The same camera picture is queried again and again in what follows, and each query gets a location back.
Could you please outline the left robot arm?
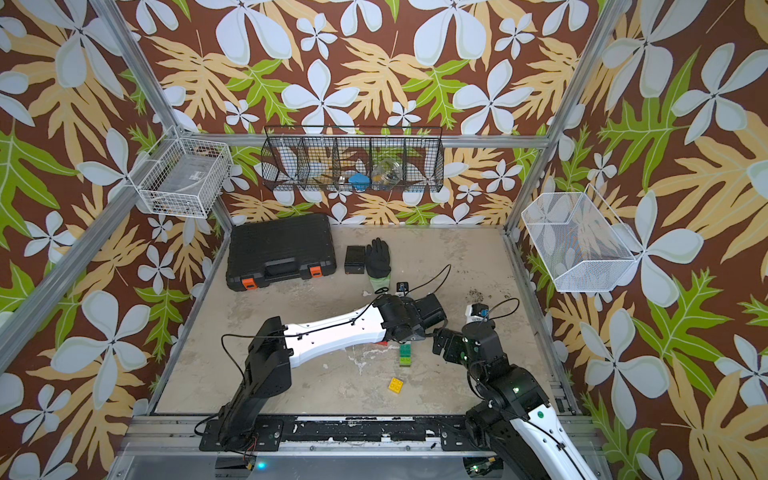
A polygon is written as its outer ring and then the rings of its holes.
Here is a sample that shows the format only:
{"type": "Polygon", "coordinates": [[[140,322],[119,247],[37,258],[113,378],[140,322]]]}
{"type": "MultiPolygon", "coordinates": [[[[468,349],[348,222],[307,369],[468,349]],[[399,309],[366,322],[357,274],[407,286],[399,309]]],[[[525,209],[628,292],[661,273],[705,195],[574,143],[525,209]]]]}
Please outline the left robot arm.
{"type": "Polygon", "coordinates": [[[264,439],[257,425],[262,408],[291,387],[292,371],[308,361],[361,344],[420,341],[446,321],[433,293],[420,299],[380,293],[362,308],[309,323],[267,319],[248,345],[234,396],[207,422],[201,447],[245,451],[264,439]]]}

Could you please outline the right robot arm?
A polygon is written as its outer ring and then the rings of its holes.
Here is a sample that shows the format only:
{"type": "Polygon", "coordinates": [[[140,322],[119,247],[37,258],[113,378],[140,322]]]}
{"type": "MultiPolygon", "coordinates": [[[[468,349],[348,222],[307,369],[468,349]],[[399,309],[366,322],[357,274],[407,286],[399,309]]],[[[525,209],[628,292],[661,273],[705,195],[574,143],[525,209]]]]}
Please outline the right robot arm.
{"type": "Polygon", "coordinates": [[[435,333],[433,352],[463,366],[480,399],[466,412],[461,436],[494,452],[519,479],[594,479],[544,389],[509,361],[490,312],[486,304],[471,304],[461,330],[435,333]]]}

